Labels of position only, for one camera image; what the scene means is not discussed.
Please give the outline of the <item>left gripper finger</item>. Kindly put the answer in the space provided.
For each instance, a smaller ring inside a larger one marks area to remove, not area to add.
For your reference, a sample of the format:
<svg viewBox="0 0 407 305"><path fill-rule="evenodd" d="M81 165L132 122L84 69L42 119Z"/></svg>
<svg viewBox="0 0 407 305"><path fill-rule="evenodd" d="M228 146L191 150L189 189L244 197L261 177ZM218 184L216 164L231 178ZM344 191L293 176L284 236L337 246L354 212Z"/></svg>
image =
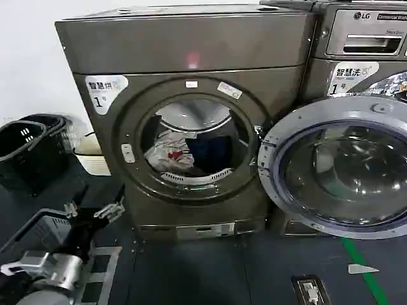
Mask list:
<svg viewBox="0 0 407 305"><path fill-rule="evenodd" d="M80 206L88 191L88 186L84 186L80 191L64 204L65 213L68 219L77 217L79 214Z"/></svg>
<svg viewBox="0 0 407 305"><path fill-rule="evenodd" d="M98 212L95 212L93 218L95 219L105 219L105 220L116 220L121 217L125 212L125 207L123 206L124 197L116 200L113 203L108 204Z"/></svg>

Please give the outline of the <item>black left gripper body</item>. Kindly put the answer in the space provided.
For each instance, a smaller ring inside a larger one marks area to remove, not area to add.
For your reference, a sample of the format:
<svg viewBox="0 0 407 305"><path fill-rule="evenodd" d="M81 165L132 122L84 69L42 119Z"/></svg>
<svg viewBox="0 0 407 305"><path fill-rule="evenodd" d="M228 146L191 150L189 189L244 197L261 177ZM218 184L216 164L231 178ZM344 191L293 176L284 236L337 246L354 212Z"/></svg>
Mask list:
<svg viewBox="0 0 407 305"><path fill-rule="evenodd" d="M106 226L105 219L93 215L94 212L85 212L71 218L71 230L54 253L79 257L86 264L90 259L89 252L95 233Z"/></svg>

